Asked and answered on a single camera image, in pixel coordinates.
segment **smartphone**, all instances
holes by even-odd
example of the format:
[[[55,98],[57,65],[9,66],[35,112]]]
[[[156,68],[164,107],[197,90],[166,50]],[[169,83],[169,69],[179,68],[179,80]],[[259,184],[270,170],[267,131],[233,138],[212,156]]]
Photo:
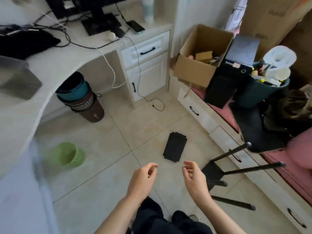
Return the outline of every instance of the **smartphone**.
[[[126,23],[137,34],[140,34],[140,33],[142,33],[145,30],[145,28],[143,28],[141,25],[139,25],[134,20],[127,21]]]

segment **pink mat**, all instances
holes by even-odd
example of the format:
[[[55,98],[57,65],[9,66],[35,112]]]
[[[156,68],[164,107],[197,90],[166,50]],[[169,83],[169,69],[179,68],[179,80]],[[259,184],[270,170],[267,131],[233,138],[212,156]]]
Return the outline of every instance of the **pink mat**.
[[[202,99],[205,97],[205,91],[192,88],[192,90]],[[208,104],[215,110],[225,121],[229,123],[236,131],[240,131],[232,112],[228,106],[232,102],[232,98],[227,102],[223,109]],[[272,151],[263,153],[268,162],[282,161],[286,167],[277,169],[277,172],[283,179],[312,206],[312,175],[308,169],[300,167],[286,154],[286,149],[282,151]]]

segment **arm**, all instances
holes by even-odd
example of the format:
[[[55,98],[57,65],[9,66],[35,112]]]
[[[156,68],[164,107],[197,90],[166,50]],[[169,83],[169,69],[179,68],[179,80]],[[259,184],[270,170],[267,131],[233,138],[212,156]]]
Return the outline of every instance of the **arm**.
[[[205,214],[218,234],[246,234],[211,198],[206,176],[195,162],[184,161],[182,168],[186,188],[195,204]]]
[[[157,175],[154,167],[158,165],[149,163],[133,173],[126,196],[119,201],[95,234],[126,233],[131,218],[153,187]]]

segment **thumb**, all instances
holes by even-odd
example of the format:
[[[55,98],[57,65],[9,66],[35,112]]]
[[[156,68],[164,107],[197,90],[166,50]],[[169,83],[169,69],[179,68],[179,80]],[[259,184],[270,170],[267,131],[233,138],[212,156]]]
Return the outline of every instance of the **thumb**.
[[[156,178],[156,175],[157,175],[157,169],[154,169],[151,176],[150,176],[150,179],[152,179],[154,181]]]
[[[186,168],[182,168],[182,172],[183,172],[183,176],[184,176],[184,180],[190,180],[190,175],[188,174],[188,171],[186,170]]]

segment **forearm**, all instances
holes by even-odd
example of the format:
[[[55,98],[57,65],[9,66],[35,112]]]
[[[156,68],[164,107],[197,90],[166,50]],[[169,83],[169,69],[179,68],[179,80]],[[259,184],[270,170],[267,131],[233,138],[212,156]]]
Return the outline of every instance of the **forearm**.
[[[95,234],[125,234],[139,206],[140,204],[133,199],[122,198]]]
[[[207,198],[197,204],[218,234],[246,234],[213,200]]]

